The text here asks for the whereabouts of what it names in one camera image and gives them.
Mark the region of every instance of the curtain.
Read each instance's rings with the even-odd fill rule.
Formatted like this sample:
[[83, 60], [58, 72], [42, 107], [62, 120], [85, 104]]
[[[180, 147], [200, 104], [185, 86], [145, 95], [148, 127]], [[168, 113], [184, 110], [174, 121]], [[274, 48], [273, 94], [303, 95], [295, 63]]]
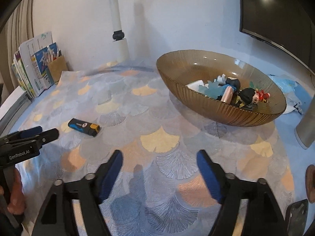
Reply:
[[0, 83], [4, 83], [3, 101], [18, 86], [11, 67], [13, 55], [18, 51], [21, 43], [34, 37], [32, 2], [33, 0], [22, 0], [7, 21], [2, 33], [0, 33], [0, 50], [2, 50], [0, 51]]

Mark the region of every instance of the figurine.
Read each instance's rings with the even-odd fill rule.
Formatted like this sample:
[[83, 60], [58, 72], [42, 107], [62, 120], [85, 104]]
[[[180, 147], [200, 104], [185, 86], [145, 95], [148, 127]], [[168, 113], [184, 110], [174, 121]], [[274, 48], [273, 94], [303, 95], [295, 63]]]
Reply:
[[228, 77], [225, 81], [225, 84], [229, 84], [229, 85], [235, 87], [236, 92], [239, 92], [239, 90], [241, 88], [241, 83], [240, 83], [239, 79], [236, 79], [236, 78]]
[[252, 88], [243, 89], [239, 94], [242, 102], [246, 105], [251, 103], [257, 104], [259, 102], [259, 95], [258, 93]]
[[264, 102], [264, 103], [267, 103], [267, 99], [270, 98], [270, 94], [265, 93], [264, 90], [258, 90], [258, 89], [256, 89], [256, 92], [258, 93], [259, 100]]
[[208, 81], [206, 86], [199, 85], [198, 92], [202, 93], [203, 95], [205, 95], [209, 98], [217, 99], [218, 96], [221, 95], [222, 90], [219, 87], [218, 82]]
[[218, 82], [219, 85], [222, 86], [225, 85], [226, 84], [225, 74], [222, 74], [222, 76], [219, 75], [218, 78], [214, 80], [214, 82]]

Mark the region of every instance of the tv screen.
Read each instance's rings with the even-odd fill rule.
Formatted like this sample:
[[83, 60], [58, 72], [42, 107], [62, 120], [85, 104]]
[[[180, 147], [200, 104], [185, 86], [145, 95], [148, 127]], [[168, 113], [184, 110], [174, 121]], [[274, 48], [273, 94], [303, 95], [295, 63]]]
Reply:
[[315, 72], [315, 26], [298, 0], [241, 0], [240, 31], [287, 52]]

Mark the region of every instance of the white pole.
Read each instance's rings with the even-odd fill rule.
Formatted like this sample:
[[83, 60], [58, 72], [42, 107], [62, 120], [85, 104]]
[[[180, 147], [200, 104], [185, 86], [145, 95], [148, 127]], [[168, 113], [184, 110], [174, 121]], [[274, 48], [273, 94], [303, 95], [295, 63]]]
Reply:
[[109, 0], [109, 6], [111, 8], [111, 21], [113, 23], [113, 31], [115, 32], [122, 30], [118, 0]]
[[114, 47], [116, 50], [117, 62], [122, 62], [129, 59], [129, 50], [127, 40], [124, 39], [124, 33], [122, 32], [119, 5], [118, 0], [109, 0], [109, 6], [111, 8], [111, 22], [113, 24], [114, 31]]

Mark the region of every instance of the ribbed bowl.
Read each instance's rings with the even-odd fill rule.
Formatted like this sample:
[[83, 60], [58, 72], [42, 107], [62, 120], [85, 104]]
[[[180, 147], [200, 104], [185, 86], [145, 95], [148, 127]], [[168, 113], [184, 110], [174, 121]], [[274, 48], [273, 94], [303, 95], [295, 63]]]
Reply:
[[[183, 50], [162, 55], [157, 69], [168, 89], [187, 107], [214, 121], [240, 127], [259, 126], [273, 121], [286, 109], [286, 101], [278, 86], [260, 70], [227, 55]], [[241, 89], [252, 82], [270, 93], [267, 103], [259, 102], [256, 112], [209, 98], [186, 87], [197, 80], [213, 81], [218, 75], [238, 78]]]

